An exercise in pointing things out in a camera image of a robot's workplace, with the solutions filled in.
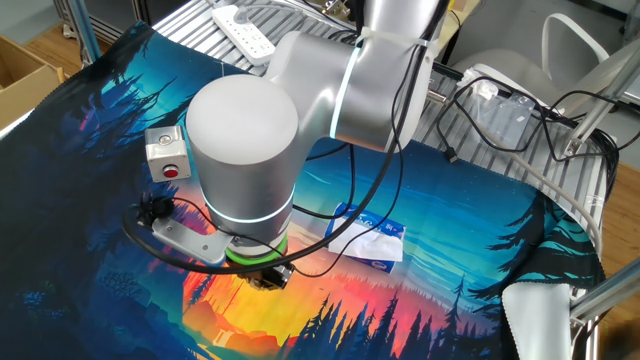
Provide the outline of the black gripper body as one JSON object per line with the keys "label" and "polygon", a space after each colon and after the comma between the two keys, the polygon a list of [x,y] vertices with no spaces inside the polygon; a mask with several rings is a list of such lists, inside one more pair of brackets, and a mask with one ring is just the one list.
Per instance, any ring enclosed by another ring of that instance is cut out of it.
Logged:
{"label": "black gripper body", "polygon": [[270,284],[264,279],[265,271],[260,270],[251,273],[241,273],[237,277],[247,282],[256,290],[269,290]]}

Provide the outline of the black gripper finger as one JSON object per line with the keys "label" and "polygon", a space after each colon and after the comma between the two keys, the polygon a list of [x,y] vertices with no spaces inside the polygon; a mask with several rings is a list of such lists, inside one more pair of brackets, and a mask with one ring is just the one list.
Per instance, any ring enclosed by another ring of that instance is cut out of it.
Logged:
{"label": "black gripper finger", "polygon": [[295,266],[291,263],[281,264],[276,267],[268,268],[264,271],[264,283],[269,290],[284,289],[292,274]]}

